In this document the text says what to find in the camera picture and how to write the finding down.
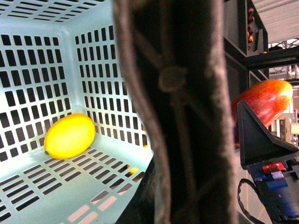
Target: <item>fruit on shelf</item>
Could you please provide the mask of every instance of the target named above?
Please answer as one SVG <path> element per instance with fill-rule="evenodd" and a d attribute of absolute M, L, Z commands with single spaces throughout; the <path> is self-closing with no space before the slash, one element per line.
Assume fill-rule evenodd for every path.
<path fill-rule="evenodd" d="M 287 108 L 293 95 L 289 82 L 284 80 L 266 80 L 259 82 L 241 94 L 231 104 L 232 116 L 235 122 L 235 142 L 239 142 L 237 104 L 245 100 L 262 123 L 269 125 Z"/>
<path fill-rule="evenodd" d="M 248 15 L 252 15 L 254 13 L 254 9 L 252 7 L 247 9 Z"/>
<path fill-rule="evenodd" d="M 248 22 L 248 23 L 252 23 L 252 22 L 254 22 L 254 16 L 252 16 L 252 15 L 248 16 L 248 17 L 247 17 L 247 22 Z"/>
<path fill-rule="evenodd" d="M 248 38 L 248 43 L 252 43 L 253 42 L 253 36 L 250 36 L 249 38 Z"/>

